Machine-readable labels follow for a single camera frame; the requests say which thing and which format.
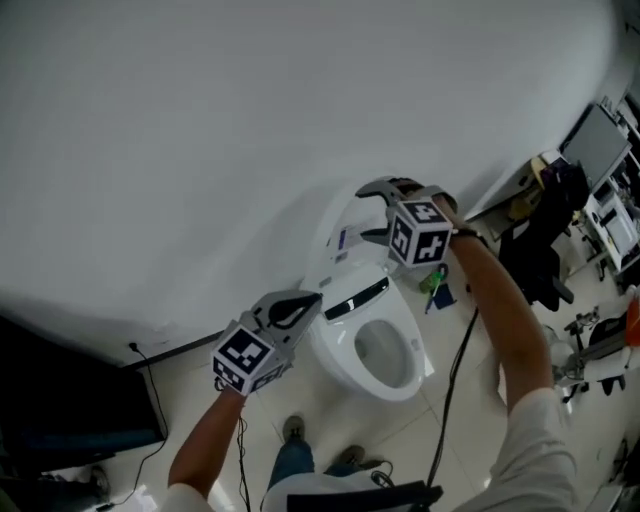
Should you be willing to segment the person's left forearm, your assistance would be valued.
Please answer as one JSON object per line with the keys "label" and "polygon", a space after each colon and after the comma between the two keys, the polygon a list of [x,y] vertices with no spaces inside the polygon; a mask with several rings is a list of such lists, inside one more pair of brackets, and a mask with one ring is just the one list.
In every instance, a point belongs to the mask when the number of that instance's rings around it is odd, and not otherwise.
{"label": "person's left forearm", "polygon": [[168,487],[184,484],[208,497],[220,476],[246,399],[233,389],[218,395],[178,450],[170,466]]}

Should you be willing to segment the white office desk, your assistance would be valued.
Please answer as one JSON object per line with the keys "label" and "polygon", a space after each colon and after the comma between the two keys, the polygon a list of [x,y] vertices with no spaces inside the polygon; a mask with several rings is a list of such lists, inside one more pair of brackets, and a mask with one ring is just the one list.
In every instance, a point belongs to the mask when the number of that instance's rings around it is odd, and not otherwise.
{"label": "white office desk", "polygon": [[[628,138],[615,118],[610,113],[609,115],[618,125],[620,131]],[[635,224],[623,202],[620,186],[616,184],[614,179],[614,174],[621,169],[630,153],[631,149],[619,167],[600,188],[595,191],[591,190],[595,206],[593,207],[594,212],[589,215],[589,219],[594,221],[597,231],[602,235],[602,244],[609,253],[615,276],[621,273],[624,258],[633,251],[640,241],[640,235],[637,233]]]}

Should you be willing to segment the cream yellow chair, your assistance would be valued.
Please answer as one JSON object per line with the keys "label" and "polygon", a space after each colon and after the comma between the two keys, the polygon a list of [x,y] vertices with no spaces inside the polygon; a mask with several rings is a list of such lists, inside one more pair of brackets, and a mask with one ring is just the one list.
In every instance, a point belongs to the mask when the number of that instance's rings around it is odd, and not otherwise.
{"label": "cream yellow chair", "polygon": [[542,171],[547,167],[540,156],[532,158],[528,164],[529,174],[525,177],[524,189],[511,200],[508,218],[512,222],[528,218],[536,209],[544,192]]}

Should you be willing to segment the black chest device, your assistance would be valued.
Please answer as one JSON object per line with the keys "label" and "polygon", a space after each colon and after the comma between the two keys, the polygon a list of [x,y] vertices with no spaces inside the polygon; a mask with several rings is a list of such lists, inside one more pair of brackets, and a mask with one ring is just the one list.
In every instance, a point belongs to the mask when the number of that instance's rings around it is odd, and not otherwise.
{"label": "black chest device", "polygon": [[415,481],[399,486],[330,496],[335,512],[383,512],[399,509],[400,512],[430,512],[431,507],[443,496],[441,486],[428,486]]}

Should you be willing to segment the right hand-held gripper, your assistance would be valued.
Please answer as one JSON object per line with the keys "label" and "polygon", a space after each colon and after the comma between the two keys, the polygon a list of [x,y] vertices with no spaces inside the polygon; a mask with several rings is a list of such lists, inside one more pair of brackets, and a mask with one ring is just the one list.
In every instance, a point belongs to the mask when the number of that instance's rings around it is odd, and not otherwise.
{"label": "right hand-held gripper", "polygon": [[360,187],[357,198],[380,197],[390,214],[389,227],[362,231],[361,238],[389,248],[389,256],[405,267],[424,267],[441,263],[453,233],[453,224],[434,202],[435,196],[448,196],[443,189],[429,186],[420,194],[396,203],[396,186],[375,180]]}

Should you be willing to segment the black clothing bundle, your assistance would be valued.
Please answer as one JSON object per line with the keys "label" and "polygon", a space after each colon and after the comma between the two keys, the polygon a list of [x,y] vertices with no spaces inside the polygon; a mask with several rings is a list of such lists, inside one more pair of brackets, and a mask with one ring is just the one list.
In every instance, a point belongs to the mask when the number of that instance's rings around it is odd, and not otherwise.
{"label": "black clothing bundle", "polygon": [[590,195],[588,178],[580,164],[558,159],[541,172],[544,191],[535,214],[549,237],[557,237],[583,209]]}

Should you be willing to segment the white robot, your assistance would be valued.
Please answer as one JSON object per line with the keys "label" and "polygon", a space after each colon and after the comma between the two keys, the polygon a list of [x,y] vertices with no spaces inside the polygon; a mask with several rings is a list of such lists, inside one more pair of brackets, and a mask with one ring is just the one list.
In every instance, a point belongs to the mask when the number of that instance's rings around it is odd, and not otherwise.
{"label": "white robot", "polygon": [[631,285],[620,297],[578,314],[562,339],[551,327],[544,332],[551,351],[554,383],[565,405],[602,387],[605,395],[626,388],[626,374],[640,369],[640,288]]}

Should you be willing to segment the black wristband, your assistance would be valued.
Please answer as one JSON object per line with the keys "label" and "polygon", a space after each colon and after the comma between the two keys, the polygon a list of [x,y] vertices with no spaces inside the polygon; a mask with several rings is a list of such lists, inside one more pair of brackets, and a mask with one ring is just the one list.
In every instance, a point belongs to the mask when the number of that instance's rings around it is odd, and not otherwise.
{"label": "black wristband", "polygon": [[470,228],[454,228],[452,231],[452,236],[456,237],[456,238],[462,238],[462,237],[467,237],[467,238],[474,238],[479,240],[485,247],[488,247],[488,243],[486,241],[486,239],[482,236],[481,233],[479,233],[478,231],[474,230],[474,229],[470,229]]}

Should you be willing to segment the black cabinet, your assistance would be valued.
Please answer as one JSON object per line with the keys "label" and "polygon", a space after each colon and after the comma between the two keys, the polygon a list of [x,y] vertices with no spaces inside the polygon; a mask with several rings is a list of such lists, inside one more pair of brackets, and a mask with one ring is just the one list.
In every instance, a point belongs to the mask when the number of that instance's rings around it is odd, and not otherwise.
{"label": "black cabinet", "polygon": [[84,466],[164,438],[141,373],[0,317],[0,439],[19,471]]}

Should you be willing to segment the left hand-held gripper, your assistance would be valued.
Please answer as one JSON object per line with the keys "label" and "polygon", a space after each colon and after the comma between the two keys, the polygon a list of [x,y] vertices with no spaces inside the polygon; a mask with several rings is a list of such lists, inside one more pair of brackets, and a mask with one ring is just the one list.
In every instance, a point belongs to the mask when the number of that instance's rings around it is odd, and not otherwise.
{"label": "left hand-held gripper", "polygon": [[293,347],[322,306],[321,295],[299,289],[263,296],[232,321],[212,351],[217,383],[242,396],[281,378],[293,366]]}

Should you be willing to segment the white toilet lid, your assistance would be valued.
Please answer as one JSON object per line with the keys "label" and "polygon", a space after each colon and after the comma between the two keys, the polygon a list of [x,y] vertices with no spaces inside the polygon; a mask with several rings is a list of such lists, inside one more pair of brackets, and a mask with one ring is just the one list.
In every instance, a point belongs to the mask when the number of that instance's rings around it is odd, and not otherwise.
{"label": "white toilet lid", "polygon": [[358,198],[358,182],[340,189],[319,218],[301,288],[319,291],[366,264],[386,266],[388,249],[361,234],[387,225],[386,204],[378,196]]}

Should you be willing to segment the person's right forearm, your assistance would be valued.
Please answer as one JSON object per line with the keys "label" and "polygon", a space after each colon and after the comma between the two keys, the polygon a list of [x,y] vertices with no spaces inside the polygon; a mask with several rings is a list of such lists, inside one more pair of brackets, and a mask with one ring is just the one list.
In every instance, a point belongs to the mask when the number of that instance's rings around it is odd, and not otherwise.
{"label": "person's right forearm", "polygon": [[504,371],[507,408],[527,394],[553,387],[541,325],[511,275],[490,248],[474,238],[451,238],[486,332]]}

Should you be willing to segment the black office chair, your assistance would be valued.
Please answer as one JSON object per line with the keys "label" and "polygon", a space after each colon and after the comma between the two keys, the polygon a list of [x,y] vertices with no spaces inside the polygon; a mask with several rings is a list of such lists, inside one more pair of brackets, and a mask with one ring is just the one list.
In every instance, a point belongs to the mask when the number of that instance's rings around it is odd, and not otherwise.
{"label": "black office chair", "polygon": [[530,241],[528,220],[509,227],[501,236],[499,261],[516,282],[529,305],[540,303],[557,312],[560,301],[574,302],[573,292],[560,280],[560,257],[546,242]]}

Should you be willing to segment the person's right hand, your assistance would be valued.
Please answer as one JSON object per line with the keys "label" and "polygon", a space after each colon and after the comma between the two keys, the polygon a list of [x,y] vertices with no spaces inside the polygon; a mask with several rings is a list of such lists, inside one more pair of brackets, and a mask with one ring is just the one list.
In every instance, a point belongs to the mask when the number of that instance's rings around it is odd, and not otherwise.
{"label": "person's right hand", "polygon": [[439,186],[425,186],[409,178],[399,178],[394,182],[394,185],[406,200],[431,199],[455,228],[462,228],[464,226],[464,222],[457,215],[457,203],[455,199]]}

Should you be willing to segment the person's left leg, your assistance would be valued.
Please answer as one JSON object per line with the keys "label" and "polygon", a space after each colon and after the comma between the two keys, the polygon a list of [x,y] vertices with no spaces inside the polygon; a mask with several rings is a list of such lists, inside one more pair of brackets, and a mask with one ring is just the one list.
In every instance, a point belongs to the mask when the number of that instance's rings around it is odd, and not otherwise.
{"label": "person's left leg", "polygon": [[288,477],[314,472],[315,463],[310,445],[302,438],[289,438],[276,456],[267,489],[270,490]]}

